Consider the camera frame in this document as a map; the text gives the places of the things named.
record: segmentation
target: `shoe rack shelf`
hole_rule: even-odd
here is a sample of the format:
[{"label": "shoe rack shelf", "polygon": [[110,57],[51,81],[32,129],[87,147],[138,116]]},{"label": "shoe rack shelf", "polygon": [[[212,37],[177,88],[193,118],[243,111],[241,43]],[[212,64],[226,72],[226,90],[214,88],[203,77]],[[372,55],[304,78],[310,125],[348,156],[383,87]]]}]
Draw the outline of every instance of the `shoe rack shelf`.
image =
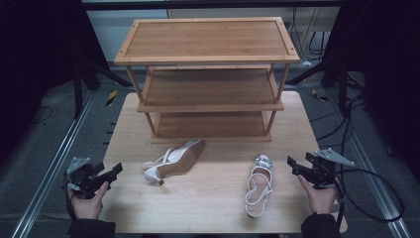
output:
[{"label": "shoe rack shelf", "polygon": [[[281,18],[212,18],[135,20],[115,64],[127,68],[152,142],[254,142],[271,140],[298,61]],[[279,85],[275,63],[284,63]],[[146,67],[143,90],[132,65]]]}]

